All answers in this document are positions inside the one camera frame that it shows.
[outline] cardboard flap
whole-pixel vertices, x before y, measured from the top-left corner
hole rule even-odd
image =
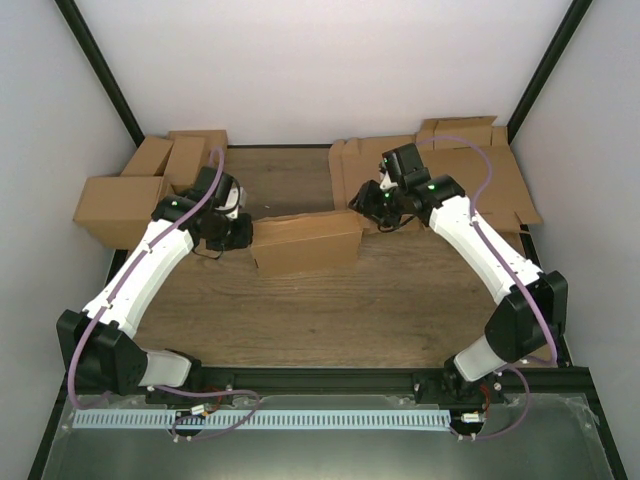
[[[170,140],[175,140],[177,137],[204,138],[207,154],[213,147],[221,147],[226,152],[229,142],[226,130],[173,130],[167,134]]]
[[[501,231],[519,231],[522,219],[528,220],[522,223],[539,223],[540,216],[509,147],[485,147],[482,150],[493,165],[493,178],[478,199],[478,211],[483,215],[493,214],[496,218],[493,222],[500,225]],[[432,177],[450,175],[464,188],[469,198],[473,197],[487,175],[483,159],[470,148],[433,150],[421,152],[421,155]],[[509,225],[509,230],[505,230],[504,225]]]
[[[491,130],[491,146],[506,147],[509,145],[509,137],[507,136],[507,127],[493,127]]]
[[[357,214],[349,211],[264,218],[253,224],[252,248],[361,232]]]
[[[522,225],[537,225],[542,223],[542,217],[535,209],[516,210],[516,215]]]
[[[173,140],[145,137],[120,174],[123,177],[162,175],[169,160]]]
[[[462,137],[480,147],[488,147],[491,145],[491,124],[496,118],[496,116],[488,116],[438,120],[435,135]],[[434,148],[436,150],[444,150],[448,148],[468,147],[453,140],[436,140]]]
[[[342,160],[358,160],[360,158],[359,138],[350,138],[342,147]]]
[[[200,168],[207,163],[206,139],[202,137],[176,137],[164,174],[176,191],[193,185]]]
[[[170,190],[164,177],[91,177],[87,179],[73,219],[146,220],[159,198]]]
[[[419,148],[423,148],[424,150],[433,150],[433,140],[430,142],[425,142],[425,140],[435,135],[437,124],[438,120],[436,118],[430,118],[422,121],[420,130],[418,130],[418,133],[416,134],[416,143]]]
[[[480,215],[498,232],[519,232],[520,221],[514,212],[483,212]]]
[[[344,174],[342,172],[342,150],[344,140],[338,140],[329,149],[329,174],[331,176],[331,190],[333,192],[333,208],[346,210],[347,196],[344,193]]]

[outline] wire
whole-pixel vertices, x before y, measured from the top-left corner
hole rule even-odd
[[[525,404],[524,404],[524,409],[522,410],[522,413],[520,414],[518,419],[515,422],[513,422],[511,425],[509,425],[506,428],[503,428],[499,432],[491,433],[489,435],[480,435],[480,436],[462,435],[458,433],[453,427],[449,427],[449,430],[451,431],[451,433],[457,436],[458,439],[471,440],[475,442],[484,441],[484,440],[493,440],[495,438],[502,437],[503,435],[506,435],[507,433],[515,430],[524,421],[525,417],[527,416],[527,413],[529,413],[529,409],[531,408],[531,389],[529,388],[529,383],[527,382],[527,379],[522,374],[522,372],[517,368],[515,368],[514,366],[506,365],[505,367],[503,367],[503,369],[509,370],[515,373],[522,381],[522,386],[524,387],[524,391],[525,391]]]
[[[242,417],[240,420],[238,420],[236,423],[234,423],[230,427],[227,427],[224,430],[220,430],[219,432],[215,432],[215,433],[212,433],[212,434],[209,434],[209,435],[201,435],[200,434],[200,435],[196,435],[194,437],[189,437],[190,438],[190,439],[188,438],[189,441],[208,440],[208,439],[219,437],[219,436],[224,435],[226,433],[232,432],[232,431],[236,430],[238,427],[240,427],[240,426],[244,425],[245,423],[247,423],[249,421],[249,419],[256,414],[256,412],[258,411],[258,408],[260,407],[260,395],[258,395],[253,390],[225,390],[223,392],[194,393],[194,392],[185,392],[183,390],[178,390],[176,388],[167,387],[167,386],[156,386],[154,388],[156,388],[157,390],[162,390],[163,392],[172,393],[174,395],[181,395],[183,397],[190,397],[190,398],[215,398],[215,397],[226,397],[226,396],[229,396],[229,395],[249,395],[249,396],[251,396],[251,397],[256,399],[256,403],[251,408],[249,413],[247,413],[244,417]],[[200,419],[200,416],[198,416],[198,415],[186,415],[184,417],[180,417],[180,418],[176,419],[176,421],[173,422],[173,425],[171,425],[171,434],[173,435],[174,442],[177,442],[178,438],[179,438],[179,435],[176,432],[176,427],[178,425],[180,425],[180,423],[183,423],[186,420],[192,419],[192,418]]]
[[[196,252],[196,246],[193,246],[193,249],[191,250],[191,253],[198,255],[199,257],[202,258],[206,258],[208,260],[220,260],[220,258],[222,257],[222,254],[224,253],[224,244],[220,244],[221,250],[220,250],[220,254],[217,257],[210,257],[209,255],[204,255],[202,253],[198,253]]]
[[[213,195],[213,192],[218,187],[218,183],[220,183],[220,178],[222,177],[222,169],[224,167],[224,151],[220,147],[215,147],[213,150],[211,150],[211,153],[209,155],[209,165],[213,166],[213,159],[216,153],[218,154],[218,158],[219,158],[218,169],[213,179],[213,182],[209,187],[209,190],[207,190],[207,193],[205,193],[204,197],[202,197],[202,199],[198,203],[196,203],[191,208],[191,210],[189,210],[182,217],[180,217],[178,220],[172,223],[169,227],[167,227],[162,232],[160,232],[158,236],[156,236],[153,240],[151,240],[151,242],[149,242],[150,250],[154,246],[156,246],[158,242],[160,242],[164,237],[169,235],[169,233],[174,231],[176,228],[178,228],[180,225],[186,222],[189,218],[191,218],[200,208],[202,208],[202,206],[209,200],[209,198],[211,198],[211,196]],[[118,282],[113,287],[113,290],[111,290],[111,292],[107,296],[107,302],[111,303],[115,299],[118,292],[120,292],[120,290],[126,283],[127,279],[131,276],[133,271],[140,264],[140,262],[142,261],[142,259],[145,257],[146,254],[147,254],[147,251],[142,250],[138,254],[138,256],[131,261],[126,271],[122,274]],[[110,393],[110,392],[105,392],[102,394],[100,399],[98,399],[96,402],[92,402],[88,405],[83,405],[82,403],[80,403],[80,400],[78,399],[78,396],[76,394],[76,383],[75,383],[76,372],[78,370],[78,364],[80,363],[80,357],[82,356],[82,352],[87,342],[89,341],[89,337],[91,336],[91,333],[96,328],[96,326],[98,325],[98,322],[100,321],[100,319],[102,318],[102,316],[106,311],[107,311],[106,306],[101,307],[96,313],[96,316],[93,317],[93,319],[91,319],[91,321],[87,325],[87,328],[85,328],[84,332],[82,332],[82,335],[80,336],[80,340],[78,340],[76,349],[74,350],[73,355],[71,357],[71,362],[69,363],[69,372],[67,375],[67,394],[68,394],[67,396],[69,397],[69,401],[71,402],[71,404],[78,410],[86,410],[87,408],[94,407],[98,402],[102,401]]]
[[[487,156],[487,154],[483,152],[482,149],[475,143],[472,143],[462,137],[456,137],[453,135],[436,135],[434,137],[427,138],[426,140],[422,140],[416,143],[416,146],[419,146],[427,142],[431,142],[433,140],[452,140],[454,142],[459,142],[464,145],[467,145],[469,148],[471,148],[476,153],[478,153],[484,160],[485,164],[487,165],[487,170],[488,170],[487,176],[485,177],[484,182],[482,182],[482,185],[480,185],[480,188],[478,188],[476,193],[473,195],[471,199],[471,203],[469,205],[469,221],[473,225],[473,229],[476,231],[476,233],[478,234],[482,242],[487,246],[487,248],[489,249],[491,254],[496,258],[500,266],[505,270],[505,272],[507,272],[509,277],[511,277],[513,282],[516,284],[516,286],[522,293],[522,296],[525,298],[525,300],[529,304],[529,307],[531,307],[531,311],[533,312],[533,315],[536,317],[536,320],[538,321],[538,325],[540,325],[542,334],[544,335],[544,338],[547,344],[549,345],[549,348],[551,349],[551,360],[546,361],[546,360],[538,359],[537,357],[535,357],[535,360],[545,365],[556,366],[558,363],[558,350],[556,348],[556,344],[553,339],[551,330],[549,330],[549,326],[547,325],[547,322],[545,321],[544,316],[542,315],[542,312],[538,307],[538,304],[535,302],[535,300],[531,296],[531,293],[529,293],[529,290],[527,290],[527,287],[522,283],[520,278],[518,278],[518,275],[511,269],[511,267],[509,266],[507,261],[502,257],[502,255],[500,255],[500,252],[498,252],[498,250],[493,246],[491,241],[486,237],[486,235],[480,228],[480,225],[478,224],[478,218],[476,216],[476,203],[478,202],[478,198],[480,198],[480,195],[482,194],[482,192],[487,188],[487,186],[491,182],[491,179],[493,178],[493,166],[491,165],[491,160],[489,160],[489,157]]]
[[[411,215],[409,218],[407,218],[406,220],[402,221],[397,227],[391,227],[389,229],[383,229],[380,225],[378,225],[378,231],[381,232],[381,233],[391,233],[391,232],[398,231],[402,227],[407,225],[414,218],[416,218],[415,215]]]

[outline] open cardboard box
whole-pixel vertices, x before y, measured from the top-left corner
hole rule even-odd
[[[494,127],[496,117],[446,118],[425,120],[416,135],[352,138],[339,140],[329,150],[329,168],[336,210],[347,208],[360,186],[379,180],[382,153],[411,142],[418,143],[424,165],[432,177],[448,174],[472,196],[484,181],[487,169],[482,158],[468,146],[451,141],[425,142],[435,135],[462,137],[487,153],[493,165],[493,178],[478,200],[478,211],[497,231],[519,232],[521,224],[542,223],[507,142],[506,127]],[[365,233],[375,232],[366,219]],[[403,230],[410,230],[414,220]]]

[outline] white wall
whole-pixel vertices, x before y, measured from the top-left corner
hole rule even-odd
[[[569,0],[78,0],[142,129],[235,144],[505,124]]]
[[[591,368],[629,478],[640,478],[640,4],[593,2],[515,141],[569,281],[567,341]]]
[[[0,465],[26,478],[63,376],[56,320],[111,258],[75,205],[134,147],[53,1],[3,5],[0,44]]]

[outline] cardboard box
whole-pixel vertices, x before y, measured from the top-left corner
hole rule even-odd
[[[225,154],[227,153],[229,139],[227,138],[226,130],[172,130],[167,135],[169,140],[175,140],[178,137],[202,137],[206,139],[207,155],[213,147],[220,147]]]
[[[435,135],[452,135],[462,137],[479,147],[491,145],[491,132],[494,120],[497,117],[471,117],[471,118],[446,118],[438,120]],[[452,148],[468,148],[460,142],[453,140],[436,140],[434,150]]]
[[[176,137],[164,175],[176,193],[193,186],[209,154],[203,137]]]
[[[350,211],[265,218],[253,224],[251,255],[267,277],[355,265],[361,238]]]
[[[329,174],[331,175],[331,189],[333,190],[333,207],[336,210],[347,209],[347,197],[344,193],[344,175],[342,173],[342,150],[344,140],[338,140],[329,149]]]
[[[535,210],[524,179],[518,169],[508,144],[507,128],[491,123],[496,117],[446,118],[424,120],[415,135],[418,150],[431,176],[451,175],[473,196],[484,181],[486,166],[482,158],[471,148],[452,141],[424,143],[435,134],[454,135],[478,144],[489,156],[494,176],[478,203],[480,213],[487,222],[501,232],[518,232],[521,224],[542,223]],[[351,139],[342,149],[342,184],[332,179],[334,203],[344,196],[347,202],[353,198],[360,186],[368,180],[379,180],[377,165],[381,155],[400,145],[411,143],[410,135]],[[333,172],[339,172],[336,166]],[[375,225],[362,219],[365,233],[377,231]],[[413,221],[401,231],[418,229],[419,222]]]
[[[169,160],[173,140],[145,137],[120,174],[122,177],[153,177],[162,175]]]
[[[156,205],[171,193],[164,177],[91,177],[73,220],[105,247],[133,250]]]

